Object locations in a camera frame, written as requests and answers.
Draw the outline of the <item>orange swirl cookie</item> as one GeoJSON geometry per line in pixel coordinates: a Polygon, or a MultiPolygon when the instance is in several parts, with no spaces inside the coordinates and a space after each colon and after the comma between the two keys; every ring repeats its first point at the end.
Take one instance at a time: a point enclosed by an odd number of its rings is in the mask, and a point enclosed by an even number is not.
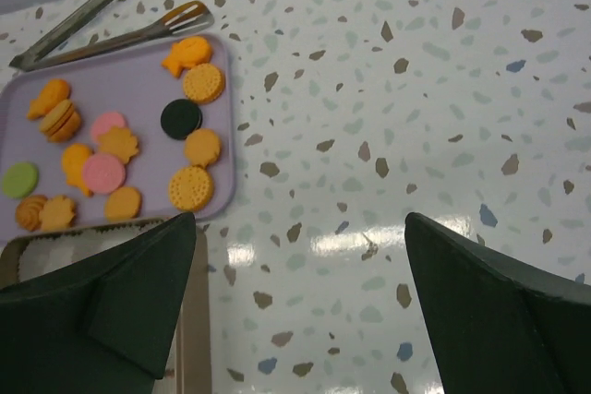
{"type": "Polygon", "coordinates": [[[20,201],[15,210],[15,220],[20,228],[34,232],[41,226],[40,212],[48,198],[44,195],[32,195],[20,201]]]}

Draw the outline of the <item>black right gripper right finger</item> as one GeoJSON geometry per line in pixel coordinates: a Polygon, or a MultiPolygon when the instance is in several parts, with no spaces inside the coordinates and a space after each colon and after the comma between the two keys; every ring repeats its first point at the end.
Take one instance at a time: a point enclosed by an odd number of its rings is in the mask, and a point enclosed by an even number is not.
{"type": "Polygon", "coordinates": [[[417,212],[404,240],[445,392],[589,392],[588,285],[417,212]]]}

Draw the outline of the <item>green round cookie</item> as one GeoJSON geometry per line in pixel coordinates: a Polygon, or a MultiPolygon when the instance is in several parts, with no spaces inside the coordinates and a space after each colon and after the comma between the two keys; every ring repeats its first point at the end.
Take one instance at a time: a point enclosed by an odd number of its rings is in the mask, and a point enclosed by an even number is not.
{"type": "Polygon", "coordinates": [[[38,168],[31,162],[17,162],[10,166],[1,180],[2,192],[10,198],[28,196],[36,187],[39,179],[38,168]]]}

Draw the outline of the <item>yellow sandwich cookie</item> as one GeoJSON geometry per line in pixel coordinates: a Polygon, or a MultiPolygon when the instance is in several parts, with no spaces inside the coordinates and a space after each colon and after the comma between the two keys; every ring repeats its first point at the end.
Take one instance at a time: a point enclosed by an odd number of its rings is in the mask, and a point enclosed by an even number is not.
{"type": "Polygon", "coordinates": [[[82,117],[71,100],[59,102],[39,123],[39,131],[52,143],[64,143],[76,135],[82,117]]]}

